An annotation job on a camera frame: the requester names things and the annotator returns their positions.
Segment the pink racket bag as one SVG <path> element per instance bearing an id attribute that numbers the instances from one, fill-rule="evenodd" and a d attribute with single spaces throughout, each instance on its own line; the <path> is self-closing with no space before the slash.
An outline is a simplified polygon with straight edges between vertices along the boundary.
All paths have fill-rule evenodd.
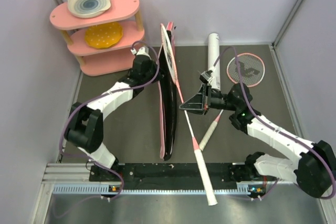
<path id="1" fill-rule="evenodd" d="M 177 88 L 166 62 L 163 46 L 159 51 L 160 73 L 163 78 L 158 82 L 160 98 L 160 158 L 168 161 L 173 153 L 177 127 Z"/>

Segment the white shuttlecock tube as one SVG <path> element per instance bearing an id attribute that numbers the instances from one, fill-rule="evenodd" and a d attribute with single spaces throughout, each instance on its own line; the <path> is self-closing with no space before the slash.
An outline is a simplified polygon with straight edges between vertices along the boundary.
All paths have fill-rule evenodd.
<path id="1" fill-rule="evenodd" d="M 219 56 L 219 34 L 211 33 L 208 36 L 208 54 L 207 54 L 207 65 L 208 70 L 211 70 L 211 81 L 210 84 L 213 89 L 220 90 L 220 64 L 217 63 L 214 67 L 214 63 Z"/>

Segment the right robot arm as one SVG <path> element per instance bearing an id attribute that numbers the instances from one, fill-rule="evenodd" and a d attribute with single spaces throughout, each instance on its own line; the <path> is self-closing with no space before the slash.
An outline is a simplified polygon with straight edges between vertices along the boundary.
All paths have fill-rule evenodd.
<path id="1" fill-rule="evenodd" d="M 250 105 L 249 88 L 238 83 L 227 94 L 203 84 L 196 95 L 180 105 L 180 109 L 206 114 L 209 109 L 232 111 L 234 128 L 276 149 L 284 158 L 257 152 L 245 161 L 245 174 L 252 180 L 272 176 L 296 184 L 313 198 L 335 196 L 335 154 L 323 140 L 314 143 L 278 127 Z"/>

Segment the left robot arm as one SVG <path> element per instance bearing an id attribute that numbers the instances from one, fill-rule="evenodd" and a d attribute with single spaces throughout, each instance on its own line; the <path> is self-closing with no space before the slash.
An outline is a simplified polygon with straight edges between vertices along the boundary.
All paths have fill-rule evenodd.
<path id="1" fill-rule="evenodd" d="M 101 174 L 114 180 L 119 174 L 118 159 L 104 145 L 104 120 L 119 106 L 134 99 L 148 84 L 157 82 L 160 73 L 157 63 L 149 54 L 139 52 L 128 73 L 112 88 L 88 103 L 75 103 L 69 115 L 64 139 L 97 162 Z"/>

